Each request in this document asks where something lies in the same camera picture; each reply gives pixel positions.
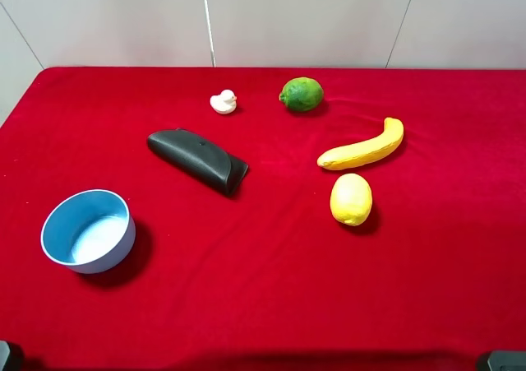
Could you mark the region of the black glasses case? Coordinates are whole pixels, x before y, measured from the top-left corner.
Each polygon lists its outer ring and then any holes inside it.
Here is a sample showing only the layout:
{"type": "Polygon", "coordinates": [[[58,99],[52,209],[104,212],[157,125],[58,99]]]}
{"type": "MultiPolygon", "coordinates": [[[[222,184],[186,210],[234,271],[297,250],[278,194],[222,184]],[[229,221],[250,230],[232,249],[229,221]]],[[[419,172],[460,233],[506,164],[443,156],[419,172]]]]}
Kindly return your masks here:
{"type": "Polygon", "coordinates": [[[182,128],[150,134],[147,146],[162,160],[227,197],[235,193],[249,168],[212,141],[182,128]]]}

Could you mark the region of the yellow banana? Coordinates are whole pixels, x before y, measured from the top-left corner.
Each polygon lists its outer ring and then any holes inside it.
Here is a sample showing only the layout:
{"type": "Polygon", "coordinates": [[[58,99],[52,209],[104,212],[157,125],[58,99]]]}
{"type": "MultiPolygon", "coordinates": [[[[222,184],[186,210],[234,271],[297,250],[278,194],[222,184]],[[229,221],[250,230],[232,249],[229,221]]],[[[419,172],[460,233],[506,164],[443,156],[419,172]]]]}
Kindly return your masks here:
{"type": "Polygon", "coordinates": [[[375,163],[392,154],[404,138],[404,125],[397,118],[385,118],[383,132],[373,138],[322,153],[316,164],[332,171],[354,169],[375,163]]]}

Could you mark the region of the blue ceramic bowl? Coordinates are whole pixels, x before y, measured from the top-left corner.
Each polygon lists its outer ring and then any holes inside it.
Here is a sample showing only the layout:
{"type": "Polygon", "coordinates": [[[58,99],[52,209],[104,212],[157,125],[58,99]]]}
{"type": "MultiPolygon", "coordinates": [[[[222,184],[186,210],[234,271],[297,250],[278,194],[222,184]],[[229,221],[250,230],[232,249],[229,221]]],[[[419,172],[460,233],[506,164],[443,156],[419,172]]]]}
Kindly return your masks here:
{"type": "Polygon", "coordinates": [[[124,199],[105,189],[79,192],[48,215],[40,244],[46,257],[76,273],[107,271],[132,250],[136,226],[124,199]]]}

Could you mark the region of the green lime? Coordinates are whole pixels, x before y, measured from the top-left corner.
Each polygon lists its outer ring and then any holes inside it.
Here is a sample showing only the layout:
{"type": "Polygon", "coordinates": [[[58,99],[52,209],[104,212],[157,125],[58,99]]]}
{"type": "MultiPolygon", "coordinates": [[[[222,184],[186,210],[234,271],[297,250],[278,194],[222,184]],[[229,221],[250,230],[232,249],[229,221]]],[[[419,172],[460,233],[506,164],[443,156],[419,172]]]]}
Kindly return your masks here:
{"type": "Polygon", "coordinates": [[[279,101],[293,112],[308,112],[316,108],[324,97],[321,84],[309,77],[288,81],[279,94],[279,101]]]}

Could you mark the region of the red tablecloth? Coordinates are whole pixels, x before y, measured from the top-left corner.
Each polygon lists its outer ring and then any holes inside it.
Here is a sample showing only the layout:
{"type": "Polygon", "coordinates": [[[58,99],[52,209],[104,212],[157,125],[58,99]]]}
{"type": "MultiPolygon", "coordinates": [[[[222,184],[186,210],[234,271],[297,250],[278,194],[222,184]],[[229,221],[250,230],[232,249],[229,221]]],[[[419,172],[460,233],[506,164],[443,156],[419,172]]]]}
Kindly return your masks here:
{"type": "Polygon", "coordinates": [[[472,370],[525,347],[525,74],[311,69],[325,101],[291,114],[299,69],[55,67],[1,128],[1,337],[31,368],[472,370]],[[237,108],[218,114],[223,90],[237,108]],[[404,125],[354,169],[324,152],[404,125]],[[249,168],[229,197],[162,160],[182,128],[249,168]],[[330,194],[370,185],[358,226],[330,194]],[[49,260],[44,222],[105,189],[135,243],[96,274],[49,260]]]}

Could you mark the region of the yellow lemon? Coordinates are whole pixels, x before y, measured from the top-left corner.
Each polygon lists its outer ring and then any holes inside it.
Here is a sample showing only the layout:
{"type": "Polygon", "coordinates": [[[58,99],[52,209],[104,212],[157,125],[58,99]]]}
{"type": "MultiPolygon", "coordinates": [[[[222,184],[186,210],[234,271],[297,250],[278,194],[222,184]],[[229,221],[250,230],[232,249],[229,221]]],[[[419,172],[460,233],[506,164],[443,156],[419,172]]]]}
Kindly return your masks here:
{"type": "Polygon", "coordinates": [[[330,211],[339,223],[361,225],[371,208],[371,187],[362,176],[344,174],[336,180],[330,194],[330,211]]]}

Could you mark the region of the white rubber duck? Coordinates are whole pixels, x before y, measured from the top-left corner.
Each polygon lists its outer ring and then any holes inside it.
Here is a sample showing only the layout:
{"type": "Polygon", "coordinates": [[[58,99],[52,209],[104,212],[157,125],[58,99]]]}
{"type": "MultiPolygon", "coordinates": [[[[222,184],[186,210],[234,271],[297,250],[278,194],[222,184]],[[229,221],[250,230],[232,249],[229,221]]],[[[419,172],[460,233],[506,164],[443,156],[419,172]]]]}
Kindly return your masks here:
{"type": "Polygon", "coordinates": [[[232,90],[223,90],[210,97],[210,106],[218,114],[230,114],[237,108],[237,96],[232,90]]]}

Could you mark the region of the white pole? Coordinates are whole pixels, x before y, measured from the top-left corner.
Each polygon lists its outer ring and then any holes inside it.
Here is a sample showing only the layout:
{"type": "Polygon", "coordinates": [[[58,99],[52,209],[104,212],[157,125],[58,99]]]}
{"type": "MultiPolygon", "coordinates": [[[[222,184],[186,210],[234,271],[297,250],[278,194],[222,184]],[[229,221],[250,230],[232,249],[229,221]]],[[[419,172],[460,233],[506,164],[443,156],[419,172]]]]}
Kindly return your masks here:
{"type": "Polygon", "coordinates": [[[206,23],[206,29],[207,29],[207,35],[208,35],[208,41],[209,41],[209,47],[210,47],[211,66],[216,67],[215,47],[214,47],[212,27],[211,27],[211,22],[210,22],[210,9],[209,9],[208,0],[203,0],[203,5],[204,5],[205,23],[206,23]]]}

